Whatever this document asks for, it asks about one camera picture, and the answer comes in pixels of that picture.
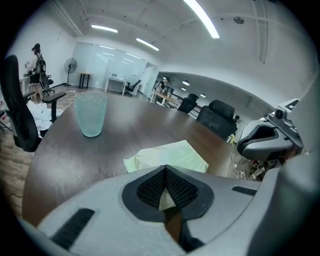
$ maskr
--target ceiling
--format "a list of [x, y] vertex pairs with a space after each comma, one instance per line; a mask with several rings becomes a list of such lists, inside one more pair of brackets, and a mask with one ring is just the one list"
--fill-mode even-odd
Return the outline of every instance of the ceiling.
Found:
[[[264, 61], [266, 22], [272, 16], [273, 4], [262, 0], [198, 0], [213, 21], [220, 39], [213, 42], [198, 16], [183, 0], [62, 0], [71, 19], [83, 35], [106, 35], [91, 25], [118, 30], [118, 39], [134, 42], [141, 38], [162, 52], [170, 53], [182, 44], [210, 44], [215, 50], [224, 48], [237, 55], [259, 56]], [[245, 25], [234, 22], [241, 16]], [[300, 24], [292, 24], [281, 16], [284, 26], [303, 32]]]
[[[273, 107], [300, 98], [319, 72], [316, 48], [300, 22], [285, 6], [271, 0], [197, 0], [219, 39], [210, 36], [183, 0], [52, 2], [67, 13], [75, 36], [106, 38], [141, 49], [158, 60], [160, 71], [220, 80]], [[236, 17], [244, 23], [236, 23]]]

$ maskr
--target black mesh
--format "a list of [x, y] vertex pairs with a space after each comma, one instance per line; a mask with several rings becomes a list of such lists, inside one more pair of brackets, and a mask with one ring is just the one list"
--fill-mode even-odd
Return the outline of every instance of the black mesh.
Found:
[[165, 215], [159, 211], [165, 188], [184, 220], [201, 217], [214, 201], [214, 193], [207, 184], [170, 165], [161, 165], [125, 185], [123, 204], [139, 220], [165, 222]]
[[161, 195], [166, 187], [165, 175], [166, 173], [161, 171], [139, 185], [136, 191], [138, 198], [144, 203], [158, 209]]
[[166, 171], [166, 189], [180, 210], [195, 200], [199, 192], [195, 185], [170, 170]]

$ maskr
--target clear plastic cup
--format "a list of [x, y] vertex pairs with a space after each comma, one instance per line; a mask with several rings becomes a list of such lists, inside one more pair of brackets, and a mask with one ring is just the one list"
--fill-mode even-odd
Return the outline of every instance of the clear plastic cup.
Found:
[[74, 97], [76, 118], [83, 135], [98, 136], [104, 125], [107, 96], [103, 93], [82, 92]]

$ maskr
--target white wall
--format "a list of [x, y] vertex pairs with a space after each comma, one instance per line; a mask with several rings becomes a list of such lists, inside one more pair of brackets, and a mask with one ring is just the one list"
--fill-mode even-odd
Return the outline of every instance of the white wall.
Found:
[[85, 35], [76, 37], [75, 41], [77, 43], [90, 43], [112, 47], [125, 53], [135, 55], [157, 67], [161, 67], [164, 63], [164, 60], [166, 59], [166, 56], [163, 56], [161, 53], [155, 52], [154, 54], [151, 54], [148, 51], [143, 50], [144, 47], [138, 48], [132, 44], [112, 39], [110, 37], [107, 38], [102, 36]]
[[31, 60], [31, 49], [37, 43], [46, 62], [46, 74], [52, 75], [54, 81], [51, 86], [66, 83], [64, 64], [72, 56], [75, 40], [48, 6], [40, 8], [29, 19], [7, 53], [7, 56], [17, 56], [20, 79], [27, 73], [25, 63]]
[[[189, 73], [220, 80], [245, 90], [273, 107], [300, 98], [317, 73], [316, 48], [308, 34], [297, 27], [297, 20], [283, 6], [270, 3], [265, 63], [258, 61], [257, 36], [253, 19], [243, 25], [232, 18], [215, 20], [220, 38], [202, 33], [196, 22], [172, 35], [172, 42], [184, 42], [173, 51], [161, 72]], [[286, 15], [282, 23], [279, 16]]]

